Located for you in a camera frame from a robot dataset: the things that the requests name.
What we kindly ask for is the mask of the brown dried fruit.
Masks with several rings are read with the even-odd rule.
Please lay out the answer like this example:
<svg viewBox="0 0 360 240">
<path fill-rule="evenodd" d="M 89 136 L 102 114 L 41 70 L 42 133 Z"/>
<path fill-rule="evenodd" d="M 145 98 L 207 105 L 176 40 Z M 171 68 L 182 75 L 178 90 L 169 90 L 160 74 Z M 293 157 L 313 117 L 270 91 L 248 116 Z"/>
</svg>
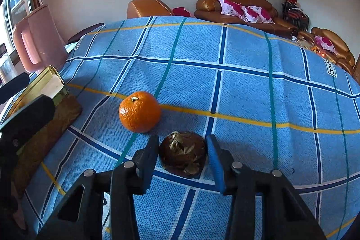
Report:
<svg viewBox="0 0 360 240">
<path fill-rule="evenodd" d="M 207 158 L 207 144 L 195 132 L 168 134 L 160 143 L 159 159 L 169 173 L 183 178 L 199 178 Z"/>
</svg>

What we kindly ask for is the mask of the orange tangerine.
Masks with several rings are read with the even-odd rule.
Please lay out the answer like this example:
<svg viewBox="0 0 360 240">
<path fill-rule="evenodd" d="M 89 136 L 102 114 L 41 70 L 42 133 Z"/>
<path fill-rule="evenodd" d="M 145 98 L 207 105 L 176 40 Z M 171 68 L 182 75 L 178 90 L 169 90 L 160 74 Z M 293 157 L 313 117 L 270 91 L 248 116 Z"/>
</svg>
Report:
<svg viewBox="0 0 360 240">
<path fill-rule="evenodd" d="M 134 133 L 147 133 L 160 121 L 161 108 L 157 99 L 146 91 L 137 91 L 119 106 L 122 125 Z"/>
</svg>

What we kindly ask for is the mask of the gold metal tin tray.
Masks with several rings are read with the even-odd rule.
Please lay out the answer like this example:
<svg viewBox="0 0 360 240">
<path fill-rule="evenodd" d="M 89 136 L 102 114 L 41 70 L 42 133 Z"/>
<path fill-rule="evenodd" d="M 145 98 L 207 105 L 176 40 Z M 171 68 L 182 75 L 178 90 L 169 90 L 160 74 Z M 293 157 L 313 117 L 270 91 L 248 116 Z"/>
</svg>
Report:
<svg viewBox="0 0 360 240">
<path fill-rule="evenodd" d="M 1 88 L 1 96 L 6 91 L 19 97 L 1 124 L 1 188 L 13 183 L 24 195 L 40 163 L 82 107 L 53 66 L 33 81 L 21 74 Z"/>
</svg>

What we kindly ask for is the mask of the pink electric kettle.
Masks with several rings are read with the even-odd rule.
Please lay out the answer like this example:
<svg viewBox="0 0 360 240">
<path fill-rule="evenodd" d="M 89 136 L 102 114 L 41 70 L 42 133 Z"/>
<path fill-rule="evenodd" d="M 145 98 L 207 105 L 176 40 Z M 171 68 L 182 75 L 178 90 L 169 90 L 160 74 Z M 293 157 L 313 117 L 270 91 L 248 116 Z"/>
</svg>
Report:
<svg viewBox="0 0 360 240">
<path fill-rule="evenodd" d="M 51 65 L 61 70 L 68 58 L 50 9 L 42 5 L 14 26 L 13 41 L 27 72 L 40 73 Z"/>
</svg>

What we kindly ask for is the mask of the blue plaid tablecloth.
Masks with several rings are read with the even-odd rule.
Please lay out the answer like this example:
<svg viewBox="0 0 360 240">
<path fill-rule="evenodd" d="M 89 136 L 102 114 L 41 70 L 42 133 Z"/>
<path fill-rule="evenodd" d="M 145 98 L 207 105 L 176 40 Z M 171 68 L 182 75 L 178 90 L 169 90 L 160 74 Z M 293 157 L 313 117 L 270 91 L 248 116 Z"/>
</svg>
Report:
<svg viewBox="0 0 360 240">
<path fill-rule="evenodd" d="M 193 18 L 136 18 L 84 36 L 60 74 L 82 114 L 26 188 L 32 238 L 84 170 L 110 170 L 145 146 L 148 135 L 118 115 L 136 91 L 160 103 L 160 138 L 213 134 L 250 168 L 282 171 L 327 238 L 343 237 L 359 213 L 359 84 L 289 40 Z"/>
</svg>

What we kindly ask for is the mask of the near brown leather chair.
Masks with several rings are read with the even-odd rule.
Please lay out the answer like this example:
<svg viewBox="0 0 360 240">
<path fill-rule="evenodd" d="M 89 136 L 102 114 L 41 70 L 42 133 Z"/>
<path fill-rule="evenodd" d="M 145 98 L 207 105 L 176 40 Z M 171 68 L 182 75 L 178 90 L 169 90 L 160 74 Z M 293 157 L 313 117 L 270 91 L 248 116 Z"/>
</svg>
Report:
<svg viewBox="0 0 360 240">
<path fill-rule="evenodd" d="M 147 16 L 184 16 L 194 17 L 185 7 L 171 9 L 161 0 L 132 0 L 128 4 L 127 19 Z"/>
</svg>

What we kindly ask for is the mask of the floral pillow right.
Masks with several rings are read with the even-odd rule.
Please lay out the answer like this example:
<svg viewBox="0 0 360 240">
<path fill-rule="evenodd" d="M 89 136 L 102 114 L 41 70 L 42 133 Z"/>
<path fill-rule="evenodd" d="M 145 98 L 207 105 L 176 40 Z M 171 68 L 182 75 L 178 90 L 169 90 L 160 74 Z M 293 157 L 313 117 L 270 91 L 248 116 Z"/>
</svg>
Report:
<svg viewBox="0 0 360 240">
<path fill-rule="evenodd" d="M 273 24 L 273 19 L 266 9 L 258 6 L 242 6 L 247 22 L 252 24 Z"/>
</svg>

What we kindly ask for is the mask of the floral pillow left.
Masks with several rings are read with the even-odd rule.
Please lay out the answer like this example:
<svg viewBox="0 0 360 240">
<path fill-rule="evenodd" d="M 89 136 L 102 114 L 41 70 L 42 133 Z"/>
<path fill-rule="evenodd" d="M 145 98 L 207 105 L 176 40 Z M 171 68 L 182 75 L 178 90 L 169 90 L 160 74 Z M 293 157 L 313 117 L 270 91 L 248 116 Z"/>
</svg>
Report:
<svg viewBox="0 0 360 240">
<path fill-rule="evenodd" d="M 230 0 L 218 0 L 221 6 L 221 14 L 233 16 L 247 22 L 247 18 L 242 9 L 242 5 Z"/>
</svg>

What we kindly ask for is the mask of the brown leather three-seat sofa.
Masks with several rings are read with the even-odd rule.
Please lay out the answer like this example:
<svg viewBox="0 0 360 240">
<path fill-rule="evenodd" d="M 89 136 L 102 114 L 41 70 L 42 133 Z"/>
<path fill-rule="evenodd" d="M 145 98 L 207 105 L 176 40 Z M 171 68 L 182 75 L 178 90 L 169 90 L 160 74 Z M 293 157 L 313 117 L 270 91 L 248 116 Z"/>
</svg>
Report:
<svg viewBox="0 0 360 240">
<path fill-rule="evenodd" d="M 298 32 L 266 0 L 198 0 L 194 15 L 211 22 L 244 24 L 284 38 L 297 36 Z"/>
</svg>

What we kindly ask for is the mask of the stacked chairs with red items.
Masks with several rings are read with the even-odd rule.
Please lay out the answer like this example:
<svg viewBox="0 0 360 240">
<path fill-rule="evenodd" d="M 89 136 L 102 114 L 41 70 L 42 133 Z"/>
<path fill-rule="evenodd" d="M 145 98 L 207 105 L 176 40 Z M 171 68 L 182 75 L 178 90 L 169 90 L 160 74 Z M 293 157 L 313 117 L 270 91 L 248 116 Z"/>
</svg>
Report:
<svg viewBox="0 0 360 240">
<path fill-rule="evenodd" d="M 298 31 L 308 31 L 309 16 L 300 8 L 297 0 L 285 0 L 282 9 L 283 20 L 294 25 Z"/>
</svg>

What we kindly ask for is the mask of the window with frame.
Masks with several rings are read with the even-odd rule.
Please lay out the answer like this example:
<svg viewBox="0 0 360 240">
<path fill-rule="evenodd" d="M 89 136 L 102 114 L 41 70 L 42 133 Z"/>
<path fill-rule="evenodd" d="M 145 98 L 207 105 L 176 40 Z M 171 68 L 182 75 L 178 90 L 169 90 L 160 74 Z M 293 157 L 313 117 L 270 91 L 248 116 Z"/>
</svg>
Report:
<svg viewBox="0 0 360 240">
<path fill-rule="evenodd" d="M 13 63 L 18 63 L 19 57 L 13 41 L 15 25 L 33 11 L 33 0 L 3 0 L 1 2 L 1 44 Z"/>
</svg>

